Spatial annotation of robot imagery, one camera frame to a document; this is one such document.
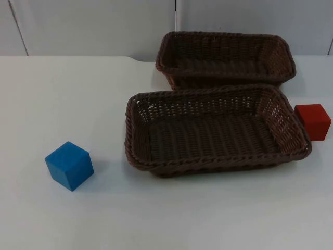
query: blue cube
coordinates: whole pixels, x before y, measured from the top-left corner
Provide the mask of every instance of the blue cube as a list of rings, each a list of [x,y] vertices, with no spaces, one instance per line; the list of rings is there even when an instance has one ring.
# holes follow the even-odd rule
[[[94,173],[89,153],[71,142],[46,156],[45,161],[52,178],[70,191]]]

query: basket rim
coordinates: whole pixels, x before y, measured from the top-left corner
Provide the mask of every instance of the basket rim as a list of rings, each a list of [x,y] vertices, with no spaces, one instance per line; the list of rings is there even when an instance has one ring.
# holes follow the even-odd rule
[[[144,98],[144,97],[173,97],[173,96],[183,96],[183,95],[198,95],[198,94],[209,94],[209,93],[223,93],[224,91],[233,91],[233,90],[246,90],[246,89],[252,89],[252,88],[262,88],[262,89],[270,89],[272,90],[275,95],[280,98],[281,104],[283,104],[284,109],[288,111],[289,116],[292,119],[292,122],[298,126],[298,130],[300,134],[299,136],[302,137],[302,140],[304,140],[304,148],[300,148],[297,151],[293,152],[285,152],[285,153],[261,153],[261,154],[238,154],[238,155],[232,155],[232,156],[220,156],[220,157],[209,157],[209,156],[203,156],[203,157],[194,157],[194,158],[184,158],[184,159],[178,159],[178,160],[165,160],[165,161],[146,161],[143,159],[140,159],[138,156],[136,156],[134,152],[134,146],[132,144],[131,138],[133,136],[133,133],[135,131],[134,123],[132,122],[133,119],[133,113],[131,110],[133,110],[133,107],[135,106],[136,102],[135,100]],[[133,166],[140,169],[140,170],[148,170],[152,171],[154,169],[157,169],[159,167],[164,166],[170,166],[170,165],[182,165],[182,164],[188,164],[188,163],[211,163],[214,161],[225,161],[225,160],[248,160],[248,159],[259,159],[262,158],[264,160],[271,159],[271,158],[277,158],[277,157],[292,157],[292,160],[297,159],[303,159],[307,155],[310,154],[312,151],[312,144],[310,141],[310,138],[308,134],[306,133],[303,125],[300,123],[298,118],[294,115],[293,110],[286,98],[286,96],[276,87],[271,85],[263,85],[263,84],[247,84],[247,85],[236,85],[236,86],[223,86],[223,87],[217,87],[217,88],[211,88],[211,89],[188,89],[188,90],[179,90],[179,91],[157,91],[157,92],[148,92],[148,93],[138,93],[134,96],[132,96],[128,103],[127,103],[127,109],[126,109],[126,139],[125,139],[125,151],[126,155],[129,158],[130,162],[133,163]]]
[[[228,73],[228,72],[216,72],[216,71],[193,71],[190,69],[184,69],[179,67],[169,67],[162,63],[162,58],[166,54],[166,45],[175,35],[182,36],[237,36],[237,37],[265,37],[279,40],[285,48],[286,54],[288,55],[291,63],[292,72],[289,74],[271,75],[262,73]],[[155,62],[157,70],[161,71],[165,75],[178,76],[178,77],[217,77],[217,78],[228,78],[228,79],[246,79],[246,80],[269,80],[273,82],[287,81],[296,75],[296,64],[291,55],[290,47],[288,43],[278,35],[270,34],[242,34],[242,33],[229,33],[229,32],[202,32],[202,31],[171,31],[167,33],[162,39],[160,49],[157,54]]]

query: table surface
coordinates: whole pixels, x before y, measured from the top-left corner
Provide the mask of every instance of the table surface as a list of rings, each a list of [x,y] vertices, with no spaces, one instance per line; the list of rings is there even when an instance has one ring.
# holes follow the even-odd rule
[[[333,114],[333,57],[295,56],[292,106]],[[1,249],[329,249],[332,130],[299,162],[252,172],[158,179],[124,154],[125,107],[169,90],[128,57],[0,57]],[[95,174],[74,192],[44,157],[71,141]]]

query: woven basket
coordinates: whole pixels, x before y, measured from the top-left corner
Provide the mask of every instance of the woven basket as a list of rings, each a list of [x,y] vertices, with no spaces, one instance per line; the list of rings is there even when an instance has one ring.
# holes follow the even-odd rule
[[[269,85],[142,93],[127,104],[127,159],[160,177],[267,168],[311,148],[287,99]]]
[[[171,32],[156,60],[173,90],[225,84],[279,86],[296,74],[288,44],[275,35]]]

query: red cube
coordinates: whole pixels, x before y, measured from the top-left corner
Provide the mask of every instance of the red cube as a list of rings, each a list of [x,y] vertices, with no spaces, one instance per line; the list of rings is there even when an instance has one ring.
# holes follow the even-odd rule
[[[304,125],[311,141],[323,141],[331,119],[320,104],[296,105],[295,114]]]

